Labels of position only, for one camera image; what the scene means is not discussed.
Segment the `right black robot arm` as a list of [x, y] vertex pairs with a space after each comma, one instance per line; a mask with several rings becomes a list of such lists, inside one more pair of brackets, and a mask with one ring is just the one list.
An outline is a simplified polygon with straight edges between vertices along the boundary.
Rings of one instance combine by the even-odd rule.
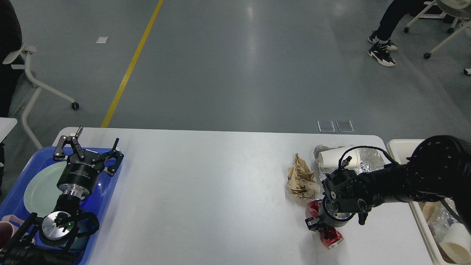
[[388, 154], [384, 168], [357, 174], [346, 166], [351, 158], [340, 156], [337, 168], [322, 181], [323, 199], [315, 203], [315, 217], [305, 220], [307, 228], [322, 239], [336, 239], [335, 228], [354, 215], [364, 225], [372, 208], [391, 202], [454, 201], [457, 220], [470, 231], [470, 142], [450, 135], [422, 141], [406, 164]]

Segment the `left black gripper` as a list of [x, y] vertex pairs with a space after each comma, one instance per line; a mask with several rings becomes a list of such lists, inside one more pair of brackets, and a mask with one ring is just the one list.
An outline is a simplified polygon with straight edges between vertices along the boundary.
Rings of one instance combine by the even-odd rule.
[[[54, 161], [66, 162], [57, 183], [57, 188], [62, 191], [63, 195], [88, 197], [96, 187], [99, 174], [105, 172], [113, 177], [124, 159], [124, 154], [118, 149], [119, 138], [116, 138], [111, 150], [103, 154], [89, 149], [83, 150], [78, 142], [83, 129], [83, 126], [79, 126], [75, 133], [61, 136], [53, 153]], [[64, 151], [64, 147], [67, 145], [72, 149], [70, 155]], [[113, 160], [114, 163], [106, 166], [105, 164], [109, 160]]]

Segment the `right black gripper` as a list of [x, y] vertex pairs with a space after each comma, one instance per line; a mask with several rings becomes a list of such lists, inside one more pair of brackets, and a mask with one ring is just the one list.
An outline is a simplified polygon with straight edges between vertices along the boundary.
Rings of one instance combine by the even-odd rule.
[[345, 226], [352, 218], [354, 213], [337, 213], [331, 207], [331, 200], [323, 198], [319, 204], [319, 215], [317, 218], [309, 217], [305, 219], [308, 230], [320, 232], [322, 240], [331, 240], [333, 238], [333, 228]]

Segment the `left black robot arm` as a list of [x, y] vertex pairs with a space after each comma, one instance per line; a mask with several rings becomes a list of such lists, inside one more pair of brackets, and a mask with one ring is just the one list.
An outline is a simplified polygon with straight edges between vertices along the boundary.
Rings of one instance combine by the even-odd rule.
[[83, 148], [76, 133], [30, 158], [1, 204], [2, 265], [84, 265], [118, 181], [124, 154]]

